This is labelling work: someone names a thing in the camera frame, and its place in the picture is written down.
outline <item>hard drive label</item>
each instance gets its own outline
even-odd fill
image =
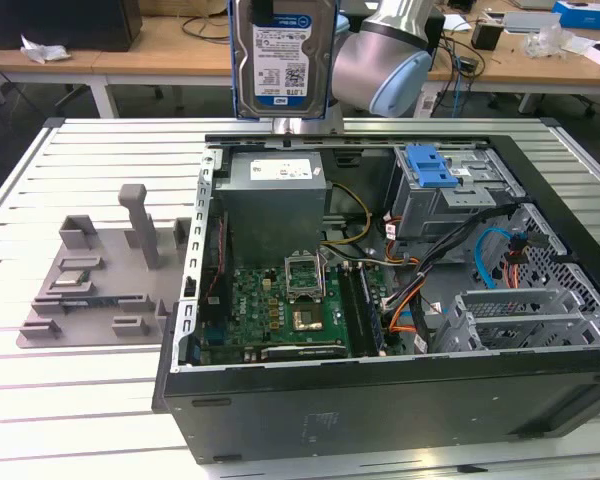
[[[311,23],[309,15],[284,14],[253,26],[253,83],[263,104],[294,106],[307,96],[309,58],[302,45]]]

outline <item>green circuit board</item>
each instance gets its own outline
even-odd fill
[[[292,286],[310,287],[314,271],[292,269]],[[368,287],[380,313],[381,298],[387,295],[384,273],[368,268]],[[233,276],[232,319],[223,331],[208,328],[203,363],[239,363],[245,349],[276,345],[344,345],[349,350],[346,319],[338,282],[337,267],[324,269],[322,301],[308,297],[291,302],[287,295],[284,267],[238,269]]]
[[[335,270],[326,272],[325,283],[327,294],[322,303],[310,299],[290,303],[283,268],[237,270],[233,283],[233,321],[227,343],[244,346],[323,342],[347,345],[347,328]],[[311,318],[305,325],[301,320],[307,316]]]

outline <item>hard drive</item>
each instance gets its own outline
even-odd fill
[[[322,118],[331,77],[336,0],[231,0],[238,118]]]

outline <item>motherboard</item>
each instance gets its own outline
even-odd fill
[[[379,318],[387,287],[381,269],[363,269],[359,270],[365,278],[363,291],[352,293],[341,285],[343,281],[347,283],[349,276],[354,277],[349,269],[342,264],[327,266],[317,256],[304,256],[278,268],[236,269],[230,320],[224,325],[209,322],[204,326],[201,363],[352,356],[359,335],[355,326],[352,333],[352,325],[347,322],[355,322],[351,317],[360,310],[358,304],[365,303],[365,297]],[[381,348],[382,332],[374,333],[378,337],[377,348]]]

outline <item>slotted aluminum surface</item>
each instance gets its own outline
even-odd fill
[[[351,133],[511,135],[600,241],[600,173],[560,129],[537,120],[349,119]],[[159,346],[20,350],[26,318],[67,214],[97,228],[128,226],[117,203],[123,183],[142,182],[158,224],[187,215],[206,133],[268,132],[267,122],[229,119],[68,120],[44,129],[0,191],[0,479],[184,475],[263,480],[600,477],[600,416],[557,440],[459,445],[198,467],[169,415],[150,411]]]

